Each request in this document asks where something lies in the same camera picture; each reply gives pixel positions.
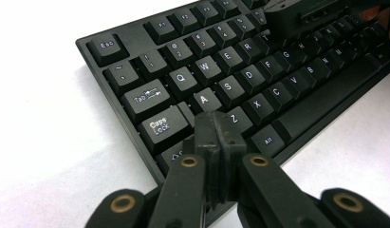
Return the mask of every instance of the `black key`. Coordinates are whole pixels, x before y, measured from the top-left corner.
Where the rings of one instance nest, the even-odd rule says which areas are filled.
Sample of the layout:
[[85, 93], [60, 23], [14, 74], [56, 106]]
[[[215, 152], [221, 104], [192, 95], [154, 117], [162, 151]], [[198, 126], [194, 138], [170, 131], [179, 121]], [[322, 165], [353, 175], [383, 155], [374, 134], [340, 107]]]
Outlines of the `black key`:
[[245, 90], [230, 76], [218, 82], [214, 91], [221, 103], [229, 110], [239, 105], [245, 98]]
[[201, 29], [201, 25], [189, 9], [178, 9], [169, 19], [181, 35]]
[[141, 54], [136, 59], [136, 64], [147, 82], [162, 78], [171, 71], [164, 58], [162, 58], [156, 49]]
[[256, 126], [267, 123], [275, 115], [271, 104], [261, 93], [244, 102], [242, 108]]
[[334, 51], [334, 49], [331, 49], [327, 53], [323, 54], [320, 59], [328, 68], [330, 68], [330, 75], [337, 73], [344, 66], [344, 61]]
[[129, 57], [129, 53], [120, 46], [116, 35], [103, 33], [93, 37], [87, 44], [99, 67], [115, 63]]
[[195, 127], [195, 115], [191, 111], [191, 109], [188, 107], [188, 105], [185, 102], [181, 102], [177, 104], [177, 108], [179, 108], [180, 112], [185, 117], [186, 121], [191, 125], [192, 128]]
[[218, 51], [214, 55], [214, 59], [226, 75], [233, 74], [245, 65], [233, 47], [227, 47]]
[[236, 6], [233, 0], [214, 0], [212, 3], [223, 19], [227, 19], [241, 13], [239, 7]]
[[190, 98], [189, 104], [195, 114], [206, 111], [224, 110], [224, 107], [209, 87], [201, 90]]
[[179, 36], [171, 22], [164, 16], [154, 17], [145, 24], [147, 32], [157, 45], [173, 40]]
[[236, 33], [225, 22], [210, 28], [209, 33], [220, 48], [232, 46], [239, 41], [239, 38], [236, 36]]
[[375, 47], [371, 54], [381, 64], [381, 67], [384, 67], [390, 62], [390, 42]]
[[242, 0], [243, 3], [250, 9], [256, 9], [259, 7], [263, 7], [268, 3], [268, 0]]
[[272, 55], [262, 59], [256, 64], [256, 67], [269, 84], [281, 79], [284, 75], [286, 75], [284, 68]]
[[248, 18], [256, 27], [257, 31], [262, 31], [268, 29], [268, 23], [266, 21], [265, 12], [263, 8], [255, 9], [248, 15]]
[[227, 112], [227, 115], [232, 118], [234, 127], [236, 127], [242, 137], [247, 137], [254, 129], [253, 123], [251, 123], [251, 120], [240, 106]]
[[121, 103], [133, 124], [151, 117], [173, 104], [159, 79], [137, 87], [121, 97]]
[[256, 35], [256, 27], [245, 15], [238, 16], [228, 23], [240, 40]]
[[201, 89], [200, 84], [185, 66], [169, 73], [165, 81], [178, 101], [185, 100]]
[[378, 70], [372, 56], [364, 56], [310, 96], [272, 122], [285, 143], [291, 143], [332, 108], [369, 80]]
[[192, 13], [203, 27], [221, 21], [221, 16], [210, 2], [200, 2], [192, 9]]
[[218, 51], [217, 44], [205, 30], [191, 35], [188, 37], [187, 42], [197, 58], [203, 58]]
[[316, 80], [310, 75], [305, 68], [300, 68], [283, 80], [283, 84], [286, 88], [294, 87], [295, 90], [291, 90], [290, 93], [295, 100], [303, 97], [307, 94], [316, 84]]
[[264, 55], [270, 55], [279, 50], [284, 40], [280, 37], [269, 34], [269, 31], [263, 31], [253, 37], [254, 42], [262, 49]]
[[282, 112], [294, 102], [294, 98], [282, 82], [270, 86], [263, 94], [276, 112]]
[[246, 65], [253, 64], [263, 57], [262, 49], [251, 38], [239, 42], [234, 48]]
[[195, 60], [195, 56], [183, 40], [176, 40], [167, 44], [162, 53], [173, 68], [187, 66]]
[[306, 60], [306, 55], [300, 49], [294, 47], [284, 47], [274, 53], [274, 57], [286, 72], [291, 72], [300, 67]]
[[191, 70], [197, 78], [197, 81], [204, 87], [210, 86], [224, 78], [221, 69], [210, 56], [197, 60], [191, 65]]
[[122, 60], [103, 73], [117, 96], [143, 84], [138, 73], [127, 60]]
[[191, 127], [176, 106], [172, 106], [138, 125], [138, 131], [153, 155], [191, 133]]
[[286, 146], [274, 128], [269, 124], [249, 140], [253, 148], [273, 158]]
[[253, 95], [268, 85], [263, 75], [257, 70], [256, 66], [250, 65], [234, 74], [238, 83], [245, 89], [249, 95]]

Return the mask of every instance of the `key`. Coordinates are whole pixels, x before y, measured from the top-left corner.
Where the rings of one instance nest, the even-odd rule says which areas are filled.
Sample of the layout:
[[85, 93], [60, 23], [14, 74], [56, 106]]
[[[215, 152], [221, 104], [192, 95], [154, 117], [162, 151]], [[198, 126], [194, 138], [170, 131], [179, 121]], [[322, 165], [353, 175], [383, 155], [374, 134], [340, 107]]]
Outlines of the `key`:
[[266, 16], [265, 12], [263, 11], [263, 8], [255, 9], [251, 12], [250, 15], [248, 15], [248, 18], [254, 24], [257, 31], [268, 29], [268, 23], [266, 21]]
[[141, 54], [139, 58], [136, 59], [136, 64], [147, 82], [162, 78], [171, 71], [171, 68], [156, 49]]
[[231, 26], [240, 40], [252, 37], [256, 35], [257, 32], [256, 27], [245, 15], [238, 16], [237, 18], [231, 20], [228, 25]]
[[144, 27], [157, 45], [173, 40], [179, 36], [179, 33], [177, 33], [174, 26], [165, 16], [152, 18]]
[[275, 112], [265, 96], [258, 93], [242, 104], [242, 108], [256, 126], [261, 126], [270, 121]]
[[273, 158], [286, 146], [274, 128], [269, 124], [249, 140], [250, 146]]
[[201, 89], [200, 84], [185, 66], [169, 73], [165, 81], [178, 101], [185, 100]]
[[269, 84], [281, 79], [284, 75], [286, 75], [284, 68], [272, 55], [262, 59], [255, 66], [262, 73]]
[[195, 114], [206, 111], [224, 111], [224, 107], [209, 87], [190, 98], [189, 104]]
[[242, 58], [233, 47], [227, 47], [218, 51], [214, 55], [214, 59], [225, 75], [231, 75], [245, 66]]
[[214, 91], [228, 110], [239, 105], [246, 97], [245, 90], [232, 75], [218, 82], [214, 86]]
[[171, 96], [159, 79], [137, 87], [121, 97], [121, 103], [133, 124], [151, 117], [154, 112], [173, 104]]
[[239, 42], [234, 48], [246, 65], [253, 64], [264, 57], [262, 49], [251, 38]]
[[103, 74], [117, 96], [143, 84], [142, 79], [127, 60], [109, 66]]
[[293, 142], [369, 80], [378, 68], [377, 62], [371, 55], [362, 57], [299, 101], [297, 105], [274, 120], [272, 125], [286, 144]]
[[253, 131], [253, 123], [240, 106], [227, 112], [227, 115], [231, 117], [234, 127], [236, 127], [242, 137], [247, 137]]
[[87, 44], [99, 67], [115, 63], [129, 57], [129, 53], [121, 47], [117, 36], [110, 33], [98, 34]]
[[218, 46], [207, 31], [199, 31], [187, 39], [189, 47], [195, 53], [197, 58], [204, 58], [218, 51]]
[[169, 19], [181, 35], [201, 29], [200, 23], [198, 23], [189, 9], [178, 9], [169, 17]]
[[214, 0], [212, 4], [223, 19], [234, 17], [241, 13], [233, 0]]
[[195, 56], [183, 40], [175, 40], [167, 44], [162, 53], [173, 68], [187, 66], [195, 60]]
[[203, 27], [207, 27], [221, 21], [218, 11], [210, 2], [200, 2], [192, 9], [192, 13]]
[[248, 95], [253, 95], [268, 85], [266, 79], [254, 65], [250, 65], [241, 71], [236, 72], [234, 76]]
[[176, 106], [172, 106], [138, 125], [140, 136], [153, 155], [188, 137], [191, 129]]
[[236, 33], [232, 30], [227, 23], [221, 23], [216, 26], [213, 26], [208, 30], [210, 36], [213, 37], [215, 42], [220, 48], [226, 48], [232, 46], [239, 41], [239, 38], [236, 36]]
[[210, 86], [224, 78], [224, 74], [221, 69], [210, 56], [197, 60], [193, 65], [191, 65], [191, 70], [197, 80], [204, 87]]
[[276, 112], [282, 112], [294, 102], [294, 98], [282, 82], [270, 86], [263, 94]]

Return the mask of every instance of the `a key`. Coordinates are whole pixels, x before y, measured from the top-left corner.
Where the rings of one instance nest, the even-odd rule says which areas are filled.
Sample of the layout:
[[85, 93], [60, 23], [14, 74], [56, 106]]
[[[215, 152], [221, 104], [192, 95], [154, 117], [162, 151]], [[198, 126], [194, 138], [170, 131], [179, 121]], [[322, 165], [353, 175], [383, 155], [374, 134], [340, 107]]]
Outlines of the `a key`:
[[197, 60], [191, 65], [191, 70], [204, 87], [210, 86], [224, 78], [220, 67], [218, 67], [214, 59], [210, 56]]
[[200, 23], [198, 23], [189, 9], [178, 9], [169, 17], [169, 19], [181, 35], [201, 29]]
[[141, 138], [153, 155], [165, 150], [191, 134], [177, 106], [172, 106], [138, 125]]
[[282, 112], [294, 102], [294, 98], [282, 82], [270, 86], [263, 94], [276, 112]]
[[213, 6], [218, 11], [223, 19], [227, 19], [241, 13], [239, 7], [233, 2], [233, 0], [214, 0]]
[[239, 42], [234, 48], [247, 65], [253, 64], [264, 57], [262, 49], [251, 38]]
[[256, 126], [267, 123], [275, 115], [271, 104], [261, 93], [245, 101], [242, 104], [242, 108]]
[[201, 90], [190, 98], [189, 104], [191, 105], [194, 114], [206, 111], [224, 111], [223, 105], [218, 101], [209, 87]]
[[98, 34], [87, 44], [99, 67], [115, 63], [129, 57], [129, 53], [119, 44], [117, 36], [110, 33]]
[[117, 96], [143, 84], [142, 79], [127, 60], [109, 66], [103, 74]]
[[234, 76], [248, 95], [253, 95], [268, 85], [266, 79], [254, 65], [250, 65], [241, 71], [236, 72]]
[[183, 40], [175, 40], [165, 45], [162, 53], [173, 68], [187, 66], [195, 60], [195, 56]]
[[247, 137], [253, 131], [254, 125], [240, 106], [227, 112], [231, 117], [234, 127], [239, 131], [242, 137]]
[[165, 109], [173, 104], [159, 79], [137, 87], [121, 97], [121, 103], [133, 124], [151, 117], [154, 112]]
[[214, 86], [214, 91], [221, 103], [228, 110], [239, 105], [246, 97], [245, 90], [233, 76], [218, 82]]
[[185, 100], [201, 89], [200, 84], [185, 66], [169, 73], [165, 81], [178, 101]]
[[254, 134], [250, 138], [249, 143], [250, 146], [271, 158], [286, 147], [281, 137], [270, 124]]
[[200, 2], [192, 9], [192, 13], [203, 27], [207, 27], [221, 21], [221, 16], [210, 2]]
[[157, 45], [173, 40], [179, 36], [179, 33], [177, 33], [174, 26], [165, 16], [152, 18], [145, 24], [145, 28]]
[[232, 46], [239, 41], [239, 38], [238, 36], [236, 36], [236, 33], [225, 22], [213, 26], [208, 30], [208, 32], [220, 48]]
[[197, 58], [204, 58], [218, 51], [218, 46], [207, 31], [199, 31], [187, 39], [189, 47], [195, 53]]
[[231, 75], [245, 65], [233, 47], [227, 47], [218, 51], [214, 55], [214, 59], [225, 75]]
[[136, 59], [136, 64], [147, 82], [164, 77], [171, 68], [156, 49], [141, 54]]

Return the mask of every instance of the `black keyboard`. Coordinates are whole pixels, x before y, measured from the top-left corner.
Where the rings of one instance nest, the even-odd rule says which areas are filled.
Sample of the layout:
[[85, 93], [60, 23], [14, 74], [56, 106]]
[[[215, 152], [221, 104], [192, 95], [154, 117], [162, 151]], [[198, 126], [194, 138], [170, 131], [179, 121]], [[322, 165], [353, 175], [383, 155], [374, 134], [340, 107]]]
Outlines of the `black keyboard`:
[[200, 112], [228, 113], [254, 152], [282, 163], [390, 72], [376, 21], [341, 15], [283, 39], [264, 2], [198, 1], [77, 40], [158, 184]]

